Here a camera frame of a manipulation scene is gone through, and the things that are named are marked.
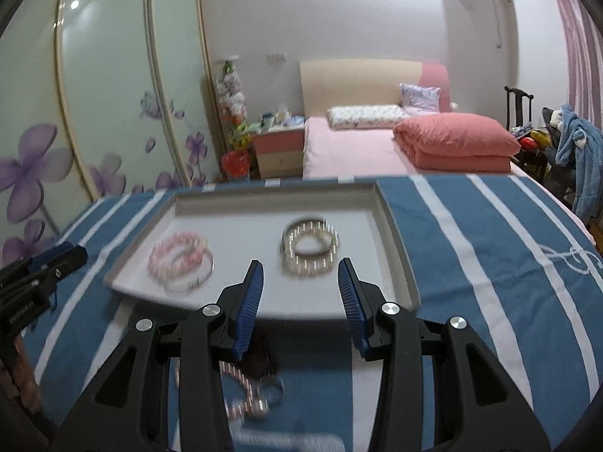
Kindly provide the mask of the person's left hand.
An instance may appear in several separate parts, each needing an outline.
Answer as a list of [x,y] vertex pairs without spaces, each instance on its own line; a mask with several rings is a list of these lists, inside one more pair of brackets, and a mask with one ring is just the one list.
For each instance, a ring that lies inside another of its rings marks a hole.
[[23,406],[36,413],[42,409],[42,396],[35,380],[35,373],[24,349],[23,337],[18,336],[14,341],[17,356],[15,359],[12,378],[20,391]]

